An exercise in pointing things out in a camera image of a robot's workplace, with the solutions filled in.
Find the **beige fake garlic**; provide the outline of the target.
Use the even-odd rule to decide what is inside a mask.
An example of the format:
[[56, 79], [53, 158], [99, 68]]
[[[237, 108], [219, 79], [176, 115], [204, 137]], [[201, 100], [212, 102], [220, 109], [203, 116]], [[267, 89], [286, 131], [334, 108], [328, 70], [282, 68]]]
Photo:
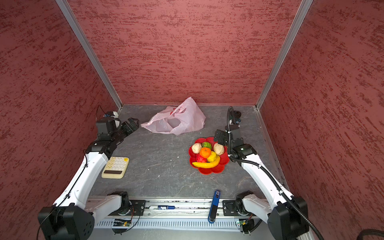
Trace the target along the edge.
[[191, 150], [194, 154], [199, 154], [202, 148], [203, 146], [201, 143], [195, 143], [191, 146]]
[[213, 151], [218, 155], [221, 156], [225, 153], [225, 147], [219, 143], [215, 143], [213, 146]]

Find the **red flower-shaped bowl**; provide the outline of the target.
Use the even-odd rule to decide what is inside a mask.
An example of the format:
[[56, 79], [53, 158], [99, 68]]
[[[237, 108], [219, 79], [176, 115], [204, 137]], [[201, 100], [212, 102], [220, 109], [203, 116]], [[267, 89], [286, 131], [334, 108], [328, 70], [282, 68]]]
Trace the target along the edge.
[[[195, 144], [203, 144], [204, 142], [208, 142], [211, 144], [212, 147], [214, 147], [217, 142], [214, 141], [214, 138], [213, 137], [209, 137], [209, 138], [199, 138], [195, 141]], [[222, 173], [224, 170], [225, 170], [225, 167], [226, 165], [229, 163], [230, 159], [228, 157], [228, 153], [227, 153], [227, 147], [224, 146], [224, 153], [220, 155], [220, 162], [218, 163], [217, 166], [215, 166], [214, 168], [198, 168], [196, 166], [193, 165], [193, 163], [195, 162], [198, 162], [198, 158], [200, 158], [200, 154], [195, 154], [192, 150], [192, 147], [189, 148], [189, 155], [190, 155], [190, 165], [195, 168], [195, 169], [198, 169], [199, 172], [203, 175], [210, 175], [211, 173], [215, 173], [215, 174], [219, 174], [219, 173]]]

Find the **green fake lime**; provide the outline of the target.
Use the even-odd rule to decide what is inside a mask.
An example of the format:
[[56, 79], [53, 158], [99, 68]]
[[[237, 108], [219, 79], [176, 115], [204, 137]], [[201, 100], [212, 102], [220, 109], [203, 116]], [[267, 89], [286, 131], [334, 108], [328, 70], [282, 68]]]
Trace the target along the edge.
[[203, 142], [202, 143], [202, 147], [203, 148], [208, 148], [208, 149], [212, 150], [212, 144], [209, 143], [209, 142]]

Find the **yellow fake lemon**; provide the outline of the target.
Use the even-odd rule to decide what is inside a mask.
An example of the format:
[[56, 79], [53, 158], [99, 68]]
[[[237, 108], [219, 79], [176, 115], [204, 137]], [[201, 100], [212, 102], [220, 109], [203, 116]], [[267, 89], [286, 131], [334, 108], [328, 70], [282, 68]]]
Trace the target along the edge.
[[207, 161], [212, 163], [216, 160], [217, 154], [214, 151], [211, 151], [211, 155], [207, 158]]

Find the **orange fake fruit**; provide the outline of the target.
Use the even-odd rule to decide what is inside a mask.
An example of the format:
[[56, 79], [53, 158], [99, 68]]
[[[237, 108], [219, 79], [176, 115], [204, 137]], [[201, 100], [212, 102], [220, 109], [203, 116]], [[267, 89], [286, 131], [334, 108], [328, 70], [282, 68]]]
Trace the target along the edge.
[[201, 157], [207, 159], [207, 158], [209, 158], [211, 156], [212, 150], [210, 148], [204, 147], [204, 148], [201, 148], [199, 154], [200, 154]]

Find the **red fake strawberry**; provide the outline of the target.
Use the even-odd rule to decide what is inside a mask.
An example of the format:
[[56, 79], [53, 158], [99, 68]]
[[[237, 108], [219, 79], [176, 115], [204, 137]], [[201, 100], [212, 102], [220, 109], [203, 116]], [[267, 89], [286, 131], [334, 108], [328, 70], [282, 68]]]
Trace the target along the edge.
[[197, 161], [198, 163], [206, 163], [206, 162], [207, 162], [207, 159], [204, 158], [204, 157], [202, 157], [200, 154], [197, 154], [197, 155], [196, 155], [196, 161]]

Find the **yellow fake banana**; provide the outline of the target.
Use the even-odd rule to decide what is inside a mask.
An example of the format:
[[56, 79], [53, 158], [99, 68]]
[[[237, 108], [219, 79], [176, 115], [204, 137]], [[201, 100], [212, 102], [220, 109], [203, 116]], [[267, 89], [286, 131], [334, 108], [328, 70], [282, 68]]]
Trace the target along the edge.
[[220, 156], [216, 156], [213, 162], [192, 162], [192, 165], [196, 168], [211, 169], [215, 168], [220, 163]]

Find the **pink plastic bag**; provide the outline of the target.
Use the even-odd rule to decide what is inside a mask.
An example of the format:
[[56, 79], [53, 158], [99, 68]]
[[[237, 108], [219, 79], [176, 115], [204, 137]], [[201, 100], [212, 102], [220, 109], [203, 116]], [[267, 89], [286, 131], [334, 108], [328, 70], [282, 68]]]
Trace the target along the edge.
[[205, 125], [206, 116], [191, 97], [178, 107], [166, 107], [154, 115], [141, 127], [158, 134], [180, 135], [201, 130]]

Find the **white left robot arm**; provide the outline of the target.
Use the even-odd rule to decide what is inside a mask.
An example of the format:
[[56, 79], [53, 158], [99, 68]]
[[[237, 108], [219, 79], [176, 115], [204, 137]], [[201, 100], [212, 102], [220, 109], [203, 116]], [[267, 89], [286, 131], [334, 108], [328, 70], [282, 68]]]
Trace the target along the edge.
[[87, 200], [98, 175], [112, 157], [117, 146], [139, 129], [139, 120], [122, 121], [115, 112], [96, 123], [98, 134], [84, 152], [81, 166], [69, 185], [52, 206], [38, 214], [39, 229], [47, 240], [87, 240], [97, 223], [113, 212], [134, 215], [127, 192], [114, 192], [93, 205]]

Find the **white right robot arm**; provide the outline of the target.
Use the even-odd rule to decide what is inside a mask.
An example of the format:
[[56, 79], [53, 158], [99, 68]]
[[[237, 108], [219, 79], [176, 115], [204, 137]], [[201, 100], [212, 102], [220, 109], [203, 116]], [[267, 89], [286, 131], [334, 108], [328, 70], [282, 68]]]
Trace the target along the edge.
[[216, 130], [214, 140], [228, 148], [230, 160], [237, 162], [252, 177], [266, 198], [261, 200], [254, 194], [241, 194], [243, 210], [265, 222], [276, 240], [295, 240], [310, 230], [305, 200], [294, 197], [277, 181], [257, 151], [244, 143], [239, 126], [229, 125], [224, 131]]

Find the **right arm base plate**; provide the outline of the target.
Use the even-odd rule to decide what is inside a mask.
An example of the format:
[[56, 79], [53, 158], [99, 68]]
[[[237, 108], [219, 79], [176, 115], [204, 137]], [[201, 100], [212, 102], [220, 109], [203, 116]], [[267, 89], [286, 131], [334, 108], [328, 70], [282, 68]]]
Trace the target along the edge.
[[223, 212], [224, 216], [232, 217], [254, 217], [261, 218], [259, 209], [256, 208], [256, 204], [244, 201], [244, 200], [223, 200]]

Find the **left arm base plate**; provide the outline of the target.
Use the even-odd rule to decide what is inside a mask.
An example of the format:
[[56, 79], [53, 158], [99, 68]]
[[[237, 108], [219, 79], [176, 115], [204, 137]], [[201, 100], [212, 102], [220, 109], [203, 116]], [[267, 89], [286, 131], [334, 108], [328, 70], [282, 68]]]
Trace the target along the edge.
[[109, 214], [109, 217], [131, 217], [131, 216], [143, 216], [146, 208], [146, 200], [130, 200], [131, 207], [128, 209], [117, 210]]

